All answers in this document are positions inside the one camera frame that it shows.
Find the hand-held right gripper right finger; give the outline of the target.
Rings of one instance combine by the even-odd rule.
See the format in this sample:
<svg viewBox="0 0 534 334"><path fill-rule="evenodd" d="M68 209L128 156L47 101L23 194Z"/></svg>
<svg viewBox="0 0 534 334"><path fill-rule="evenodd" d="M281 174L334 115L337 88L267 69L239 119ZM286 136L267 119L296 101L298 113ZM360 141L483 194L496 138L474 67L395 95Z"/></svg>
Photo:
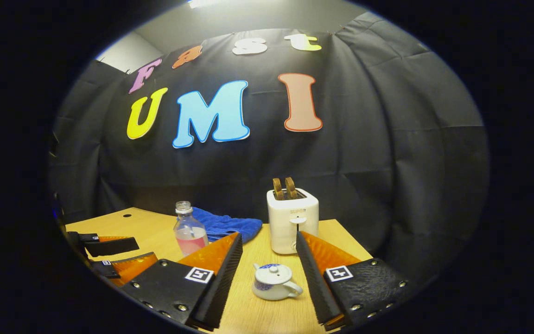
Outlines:
<svg viewBox="0 0 534 334"><path fill-rule="evenodd" d="M379 258L360 260L305 231L296 248L318 323L357 328L406 302L409 280Z"/></svg>

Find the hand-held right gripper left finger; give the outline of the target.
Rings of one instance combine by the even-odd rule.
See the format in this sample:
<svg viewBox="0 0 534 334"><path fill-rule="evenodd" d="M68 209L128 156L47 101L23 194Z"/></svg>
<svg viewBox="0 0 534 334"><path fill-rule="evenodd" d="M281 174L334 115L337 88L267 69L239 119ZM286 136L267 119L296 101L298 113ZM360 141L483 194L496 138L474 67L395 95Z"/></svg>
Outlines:
<svg viewBox="0 0 534 334"><path fill-rule="evenodd" d="M212 331L220 327L242 254L241 235L231 233L179 262L157 260L121 290L166 321Z"/></svg>

